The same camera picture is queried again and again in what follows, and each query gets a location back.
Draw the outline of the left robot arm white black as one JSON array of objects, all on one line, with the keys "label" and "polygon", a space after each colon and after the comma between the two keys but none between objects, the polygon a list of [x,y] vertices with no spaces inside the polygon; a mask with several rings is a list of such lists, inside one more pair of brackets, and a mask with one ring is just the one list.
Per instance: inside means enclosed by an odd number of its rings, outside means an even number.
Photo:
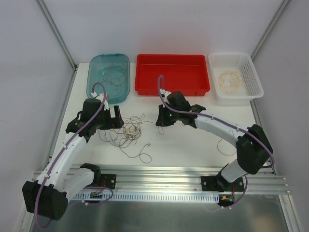
[{"label": "left robot arm white black", "polygon": [[85,163],[77,173],[66,179],[73,161],[98,130],[120,129],[124,122],[118,105],[111,116],[108,103],[86,99],[65,130],[64,140],[56,155],[34,181],[26,181],[22,193],[26,210],[36,216],[60,220],[69,201],[83,188],[97,188],[101,184],[100,168]]}]

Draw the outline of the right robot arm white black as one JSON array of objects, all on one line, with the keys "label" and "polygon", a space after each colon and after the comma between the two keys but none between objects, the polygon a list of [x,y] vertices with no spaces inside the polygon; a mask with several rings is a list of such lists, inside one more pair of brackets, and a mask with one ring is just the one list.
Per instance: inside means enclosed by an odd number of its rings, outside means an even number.
[{"label": "right robot arm white black", "polygon": [[162,103],[158,107],[157,126],[168,127],[180,121],[186,126],[210,132],[236,148],[237,158],[206,183],[210,189],[227,191],[240,177],[256,174],[265,168],[267,161],[274,165],[273,149],[259,125],[245,127],[216,117],[203,106],[190,105],[179,91],[169,92],[161,88],[158,92]]}]

